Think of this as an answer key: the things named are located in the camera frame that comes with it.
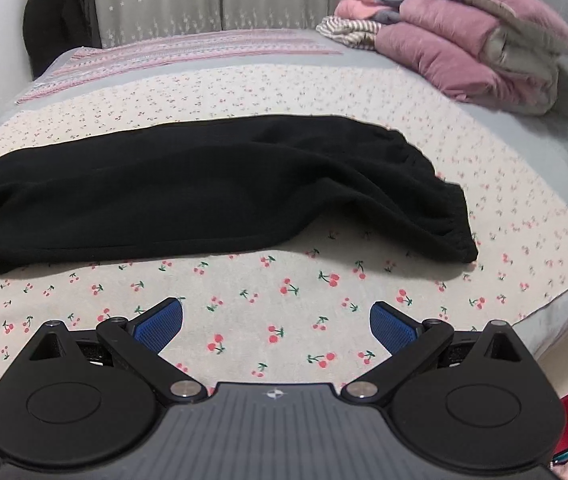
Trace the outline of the black pants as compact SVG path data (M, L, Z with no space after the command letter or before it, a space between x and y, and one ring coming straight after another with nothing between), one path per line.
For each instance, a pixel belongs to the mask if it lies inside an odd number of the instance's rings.
M174 122L0 156L0 274L252 252L328 215L436 261L478 255L462 188L399 131L346 117Z

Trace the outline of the pink striped blanket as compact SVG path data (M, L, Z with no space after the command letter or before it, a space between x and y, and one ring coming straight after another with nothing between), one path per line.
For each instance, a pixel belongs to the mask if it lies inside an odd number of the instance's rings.
M184 62L261 55L339 55L315 32L248 29L149 39L108 49L78 48L52 63L16 99L23 104L83 84Z

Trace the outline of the striped folded cloth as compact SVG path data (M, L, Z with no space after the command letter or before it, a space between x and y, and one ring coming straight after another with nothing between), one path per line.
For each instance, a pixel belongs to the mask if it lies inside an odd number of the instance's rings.
M331 15L323 18L315 30L327 39L355 50L375 49L375 38L384 27L370 20L348 20Z

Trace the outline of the mauve folded quilt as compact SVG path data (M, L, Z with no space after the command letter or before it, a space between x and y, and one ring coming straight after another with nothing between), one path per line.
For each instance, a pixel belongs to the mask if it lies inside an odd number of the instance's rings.
M560 59L496 16L458 0L404 0L375 50L449 98L525 115L555 104Z

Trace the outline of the black hanging bag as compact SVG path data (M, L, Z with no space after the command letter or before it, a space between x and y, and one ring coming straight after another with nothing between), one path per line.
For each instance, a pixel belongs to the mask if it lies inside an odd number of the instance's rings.
M22 36L34 79L64 52L100 48L95 0L28 0Z

